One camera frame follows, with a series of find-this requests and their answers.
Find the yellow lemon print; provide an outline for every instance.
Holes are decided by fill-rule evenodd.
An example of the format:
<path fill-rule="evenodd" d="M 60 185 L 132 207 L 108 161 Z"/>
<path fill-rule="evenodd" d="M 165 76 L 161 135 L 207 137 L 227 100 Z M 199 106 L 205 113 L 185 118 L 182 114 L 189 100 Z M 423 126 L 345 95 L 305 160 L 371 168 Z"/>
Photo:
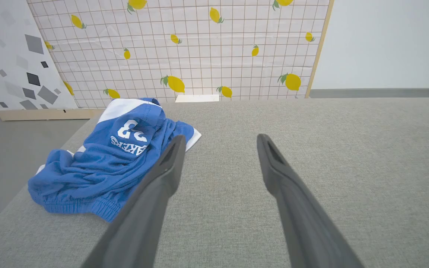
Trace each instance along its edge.
<path fill-rule="evenodd" d="M 216 22 L 216 23 L 224 22 L 224 19 L 219 16 L 218 10 L 214 9 L 213 7 L 210 10 L 210 18 L 213 22 Z"/>
<path fill-rule="evenodd" d="M 76 15 L 72 15 L 72 23 L 74 24 L 75 27 L 79 28 L 79 29 L 85 29 L 87 27 L 87 25 L 83 24 L 79 17 L 77 17 Z"/>
<path fill-rule="evenodd" d="M 273 4 L 273 10 L 276 10 L 274 7 L 279 8 L 279 5 L 281 6 L 288 6 L 293 2 L 293 0 L 274 0 Z"/>
<path fill-rule="evenodd" d="M 278 82 L 279 79 L 281 80 L 281 84 L 284 84 L 284 81 L 286 81 L 286 88 L 288 90 L 299 90 L 301 86 L 301 79 L 295 74 L 286 73 L 285 75 L 279 76 L 277 79 Z"/>
<path fill-rule="evenodd" d="M 226 98 L 231 98 L 231 96 L 233 95 L 233 91 L 231 91 L 231 89 L 227 86 L 220 86 L 216 88 L 216 90 L 221 92 L 221 94 L 223 94 L 223 96 Z"/>
<path fill-rule="evenodd" d="M 74 95 L 74 90 L 72 90 L 72 87 L 67 83 L 66 81 L 63 81 L 64 85 L 66 85 L 67 89 L 69 90 L 70 95 Z"/>
<path fill-rule="evenodd" d="M 127 48 L 124 48 L 124 58 L 126 59 L 126 60 L 128 60 L 128 59 L 130 59 L 130 51 L 128 51 L 128 49 Z"/>
<path fill-rule="evenodd" d="M 160 84 L 164 83 L 165 86 L 168 86 L 175 92 L 184 93 L 184 83 L 180 80 L 180 78 L 174 76 L 165 76 L 160 78 Z"/>
<path fill-rule="evenodd" d="M 118 99 L 118 98 L 120 98 L 120 94 L 118 93 L 118 92 L 116 92 L 115 90 L 113 90 L 113 89 L 108 89 L 108 88 L 106 88 L 105 90 L 104 90 L 104 93 L 105 93 L 105 95 L 109 95 L 111 98 L 113 98 L 113 99 Z"/>
<path fill-rule="evenodd" d="M 178 39 L 178 37 L 176 35 L 174 35 L 174 34 L 172 34 L 170 36 L 170 38 L 172 39 L 172 42 L 175 43 L 175 44 L 180 44 L 182 42 L 181 39 Z"/>
<path fill-rule="evenodd" d="M 147 4 L 146 0 L 128 0 L 127 11 L 130 13 L 130 11 L 133 11 L 133 12 L 135 11 L 133 9 L 141 10 L 142 8 L 145 7 L 146 4 Z"/>
<path fill-rule="evenodd" d="M 44 41 L 44 44 L 46 45 L 47 49 L 55 49 L 55 47 L 51 44 L 49 44 L 48 41 Z"/>
<path fill-rule="evenodd" d="M 312 42 L 315 40 L 315 37 L 313 37 L 312 34 L 308 32 L 305 34 L 305 39 L 307 40 L 307 42 Z"/>
<path fill-rule="evenodd" d="M 259 53 L 259 47 L 257 45 L 254 45 L 251 55 L 254 57 L 254 56 L 257 56 L 257 53 Z"/>

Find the gray fabric surface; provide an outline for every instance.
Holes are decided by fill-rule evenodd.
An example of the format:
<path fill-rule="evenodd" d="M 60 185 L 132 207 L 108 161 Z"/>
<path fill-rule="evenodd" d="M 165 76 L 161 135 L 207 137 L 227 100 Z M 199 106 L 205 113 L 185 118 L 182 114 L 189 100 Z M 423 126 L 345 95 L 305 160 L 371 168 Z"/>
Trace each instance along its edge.
<path fill-rule="evenodd" d="M 268 134 L 366 267 L 429 268 L 429 99 L 171 103 L 203 135 L 185 157 L 155 267 L 289 267 L 256 151 Z M 65 144 L 75 150 L 85 124 Z M 26 189 L 0 214 L 0 267 L 78 267 L 107 224 Z"/>

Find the wooden board edge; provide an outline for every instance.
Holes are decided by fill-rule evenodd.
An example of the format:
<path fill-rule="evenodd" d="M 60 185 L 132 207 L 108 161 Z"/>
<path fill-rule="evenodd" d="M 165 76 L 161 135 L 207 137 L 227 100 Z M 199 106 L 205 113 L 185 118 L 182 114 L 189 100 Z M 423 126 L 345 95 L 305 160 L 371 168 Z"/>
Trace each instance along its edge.
<path fill-rule="evenodd" d="M 305 92 L 305 98 L 307 99 L 310 94 L 310 88 L 314 82 L 315 70 L 317 69 L 317 63 L 319 63 L 320 52 L 322 52 L 322 46 L 324 45 L 325 34 L 327 33 L 327 26 L 329 25 L 330 14 L 332 13 L 332 7 L 334 6 L 334 0 L 330 0 L 329 7 L 327 8 L 327 15 L 325 16 L 324 27 L 322 27 L 322 35 L 320 36 L 319 47 L 317 48 L 317 54 L 315 54 L 314 66 L 312 67 L 312 73 L 310 74 L 309 84 L 307 91 Z"/>
<path fill-rule="evenodd" d="M 91 119 L 104 109 L 39 109 L 0 111 L 2 121 Z"/>

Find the blue and white garment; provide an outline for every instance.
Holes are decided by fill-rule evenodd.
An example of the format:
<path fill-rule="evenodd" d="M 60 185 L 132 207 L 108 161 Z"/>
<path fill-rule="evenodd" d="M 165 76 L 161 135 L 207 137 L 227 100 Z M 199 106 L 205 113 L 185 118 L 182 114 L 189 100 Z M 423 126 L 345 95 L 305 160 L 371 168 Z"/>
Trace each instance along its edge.
<path fill-rule="evenodd" d="M 75 153 L 53 150 L 28 181 L 32 199 L 53 213 L 94 213 L 114 220 L 171 140 L 188 150 L 201 134 L 174 122 L 156 99 L 115 99 Z"/>

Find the grid pattern wallpaper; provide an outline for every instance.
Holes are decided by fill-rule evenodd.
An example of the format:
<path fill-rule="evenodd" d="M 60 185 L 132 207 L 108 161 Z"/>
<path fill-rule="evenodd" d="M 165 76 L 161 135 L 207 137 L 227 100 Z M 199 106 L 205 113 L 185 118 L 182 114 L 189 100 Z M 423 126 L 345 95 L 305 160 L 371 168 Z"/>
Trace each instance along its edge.
<path fill-rule="evenodd" d="M 329 0 L 28 4 L 79 107 L 104 108 L 117 97 L 305 98 Z"/>

